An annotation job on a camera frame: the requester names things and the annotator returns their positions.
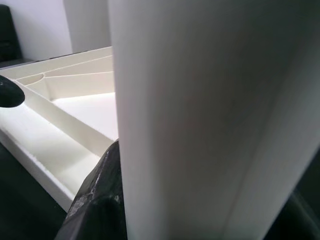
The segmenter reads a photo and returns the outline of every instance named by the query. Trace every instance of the white wall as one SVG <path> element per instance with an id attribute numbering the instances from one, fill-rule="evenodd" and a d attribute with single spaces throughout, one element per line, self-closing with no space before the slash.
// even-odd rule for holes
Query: white wall
<path id="1" fill-rule="evenodd" d="M 111 46 L 108 0 L 64 0 L 74 53 Z"/>
<path id="2" fill-rule="evenodd" d="M 0 0 L 10 7 L 24 58 L 73 53 L 63 0 Z"/>

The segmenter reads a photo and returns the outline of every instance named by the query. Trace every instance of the white pipe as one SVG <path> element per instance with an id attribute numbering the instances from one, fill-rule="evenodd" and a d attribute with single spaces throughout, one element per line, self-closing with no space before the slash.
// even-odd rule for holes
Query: white pipe
<path id="1" fill-rule="evenodd" d="M 261 239 L 320 143 L 315 5 L 109 4 L 128 239 Z"/>

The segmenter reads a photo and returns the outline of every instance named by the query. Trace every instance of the white plastic tray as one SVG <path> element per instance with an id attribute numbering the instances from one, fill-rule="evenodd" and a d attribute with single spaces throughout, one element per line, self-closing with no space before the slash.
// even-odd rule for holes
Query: white plastic tray
<path id="1" fill-rule="evenodd" d="M 111 47 L 0 70 L 24 104 L 0 109 L 0 141 L 67 211 L 118 138 Z"/>

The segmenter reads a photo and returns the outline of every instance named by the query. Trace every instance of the black surface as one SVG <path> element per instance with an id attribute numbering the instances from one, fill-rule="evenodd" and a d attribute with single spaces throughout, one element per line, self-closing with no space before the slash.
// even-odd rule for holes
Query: black surface
<path id="1" fill-rule="evenodd" d="M 0 62 L 21 58 L 22 53 L 10 9 L 0 4 Z"/>
<path id="2" fill-rule="evenodd" d="M 126 240 L 120 152 L 114 142 L 86 177 L 55 240 Z"/>
<path id="3" fill-rule="evenodd" d="M 1 144 L 0 191 L 0 240 L 55 238 L 66 212 Z"/>

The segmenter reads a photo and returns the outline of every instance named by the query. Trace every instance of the white plastic panel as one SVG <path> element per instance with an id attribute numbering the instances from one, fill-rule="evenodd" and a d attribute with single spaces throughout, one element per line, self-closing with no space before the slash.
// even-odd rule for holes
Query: white plastic panel
<path id="1" fill-rule="evenodd" d="M 68 211 L 118 138 L 111 47 L 0 70 L 24 91 L 1 109 L 0 141 Z"/>

